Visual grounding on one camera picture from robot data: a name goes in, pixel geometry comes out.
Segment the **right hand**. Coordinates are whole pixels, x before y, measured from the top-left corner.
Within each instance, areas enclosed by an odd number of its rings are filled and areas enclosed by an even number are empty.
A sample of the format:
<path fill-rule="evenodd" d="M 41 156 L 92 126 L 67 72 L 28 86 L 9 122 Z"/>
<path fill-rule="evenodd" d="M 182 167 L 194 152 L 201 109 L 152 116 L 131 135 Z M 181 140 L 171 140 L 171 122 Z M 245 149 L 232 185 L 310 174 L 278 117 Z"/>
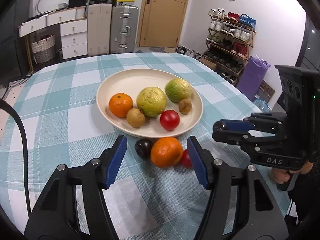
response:
<path fill-rule="evenodd" d="M 307 174 L 313 168 L 313 163 L 306 161 L 304 166 L 298 171 L 287 171 L 278 168 L 272 168 L 270 172 L 271 179 L 278 184 L 284 184 L 289 181 L 290 174 Z"/>

